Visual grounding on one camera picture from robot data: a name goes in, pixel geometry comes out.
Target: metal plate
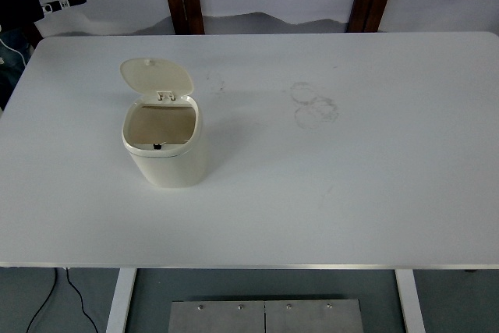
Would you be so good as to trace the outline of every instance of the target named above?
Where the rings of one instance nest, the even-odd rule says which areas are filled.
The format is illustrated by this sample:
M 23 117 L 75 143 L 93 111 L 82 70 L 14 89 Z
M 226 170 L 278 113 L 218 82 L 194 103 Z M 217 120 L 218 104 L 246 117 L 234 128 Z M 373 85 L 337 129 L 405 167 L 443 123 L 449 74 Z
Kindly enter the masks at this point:
M 264 333 L 265 302 L 173 302 L 169 333 Z
M 357 299 L 265 302 L 266 333 L 363 333 Z
M 357 299 L 174 302 L 169 333 L 363 333 Z

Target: floor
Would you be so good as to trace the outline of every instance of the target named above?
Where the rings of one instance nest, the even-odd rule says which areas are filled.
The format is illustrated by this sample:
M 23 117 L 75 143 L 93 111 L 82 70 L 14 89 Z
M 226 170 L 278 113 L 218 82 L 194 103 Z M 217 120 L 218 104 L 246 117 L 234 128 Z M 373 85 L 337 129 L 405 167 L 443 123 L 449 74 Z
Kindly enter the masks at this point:
M 105 332 L 116 269 L 73 268 L 71 282 Z M 499 271 L 415 271 L 427 333 L 499 331 Z M 53 268 L 0 268 L 0 331 L 25 332 L 54 281 Z M 176 300 L 358 299 L 366 333 L 404 332 L 392 271 L 139 270 L 126 332 L 167 332 Z M 54 293 L 30 328 L 91 333 L 80 298 L 58 269 Z

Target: white table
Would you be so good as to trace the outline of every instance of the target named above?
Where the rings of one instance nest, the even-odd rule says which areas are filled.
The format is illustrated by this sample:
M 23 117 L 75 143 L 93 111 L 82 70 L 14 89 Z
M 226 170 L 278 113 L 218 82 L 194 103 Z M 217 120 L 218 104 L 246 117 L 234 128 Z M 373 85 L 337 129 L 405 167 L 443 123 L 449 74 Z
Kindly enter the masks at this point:
M 197 186 L 123 147 L 135 57 L 193 78 Z M 0 120 L 0 266 L 499 268 L 498 62 L 487 33 L 48 38 Z

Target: table leg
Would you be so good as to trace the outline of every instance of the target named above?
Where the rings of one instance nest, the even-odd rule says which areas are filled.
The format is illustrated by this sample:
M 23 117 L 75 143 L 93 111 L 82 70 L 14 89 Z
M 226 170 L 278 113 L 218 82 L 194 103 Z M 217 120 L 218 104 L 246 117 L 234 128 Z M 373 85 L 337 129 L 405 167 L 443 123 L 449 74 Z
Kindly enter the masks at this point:
M 418 292 L 412 269 L 396 269 L 398 295 L 404 315 L 407 333 L 425 333 L 423 315 L 419 305 Z
M 115 294 L 112 298 L 106 333 L 124 333 L 130 300 L 132 299 L 133 284 L 136 268 L 120 268 L 116 281 Z

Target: small trash bin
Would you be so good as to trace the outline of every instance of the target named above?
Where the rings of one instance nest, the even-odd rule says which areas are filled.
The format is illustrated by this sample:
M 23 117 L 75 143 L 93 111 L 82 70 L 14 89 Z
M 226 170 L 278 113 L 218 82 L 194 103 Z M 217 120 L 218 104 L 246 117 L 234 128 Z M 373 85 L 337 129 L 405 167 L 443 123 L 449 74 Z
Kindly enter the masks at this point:
M 128 110 L 122 131 L 140 171 L 160 187 L 198 183 L 207 169 L 207 144 L 201 111 L 189 96 L 194 86 L 187 71 L 159 58 L 134 58 L 120 70 L 143 95 Z

